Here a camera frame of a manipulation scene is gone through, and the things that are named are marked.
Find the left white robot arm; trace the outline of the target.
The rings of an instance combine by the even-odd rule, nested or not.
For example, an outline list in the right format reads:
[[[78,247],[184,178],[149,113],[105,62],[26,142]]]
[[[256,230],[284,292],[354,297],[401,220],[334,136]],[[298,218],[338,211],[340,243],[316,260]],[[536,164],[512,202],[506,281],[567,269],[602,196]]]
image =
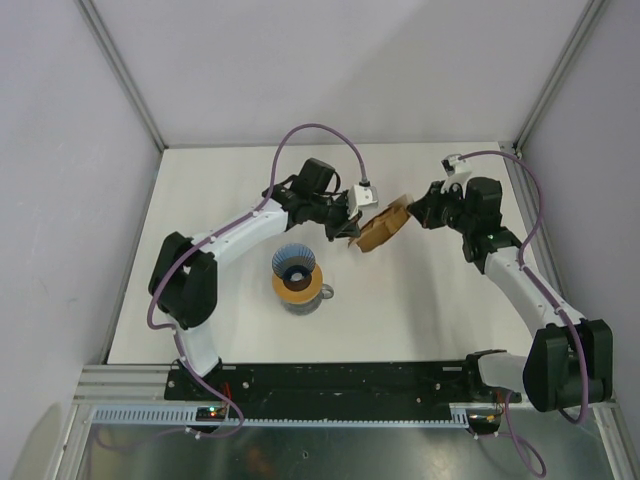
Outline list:
[[[306,222],[322,225],[328,240],[355,238],[366,206],[377,203],[368,180],[330,192],[339,175],[329,164],[309,158],[299,173],[273,181],[262,200],[210,233],[187,237],[178,232],[161,246],[149,281],[152,295],[147,323],[174,332],[179,359],[189,368],[186,387],[197,398],[214,397],[221,363],[207,322],[218,303],[220,271],[263,241]]]

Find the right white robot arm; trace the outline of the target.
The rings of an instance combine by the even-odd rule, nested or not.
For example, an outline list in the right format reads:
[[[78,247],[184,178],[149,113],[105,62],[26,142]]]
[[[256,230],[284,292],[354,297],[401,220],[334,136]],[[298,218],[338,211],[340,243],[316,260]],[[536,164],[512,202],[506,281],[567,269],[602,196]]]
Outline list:
[[[502,224],[502,186],[486,177],[466,186],[431,184],[408,211],[422,227],[449,227],[462,236],[467,262],[506,296],[532,336],[527,356],[478,354],[461,376],[463,393],[484,401],[497,387],[523,393],[540,412],[584,407],[613,393],[613,334],[603,320],[571,307],[537,271],[520,259],[521,242]]]

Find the blue glass dripper cone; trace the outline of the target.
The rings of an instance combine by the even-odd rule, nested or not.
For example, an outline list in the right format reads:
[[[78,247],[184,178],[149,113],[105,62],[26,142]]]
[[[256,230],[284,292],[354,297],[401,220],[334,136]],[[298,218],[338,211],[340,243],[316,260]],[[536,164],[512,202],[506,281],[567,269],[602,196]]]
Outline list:
[[[273,273],[283,281],[300,281],[310,277],[316,265],[313,251],[300,243],[280,247],[273,255]]]

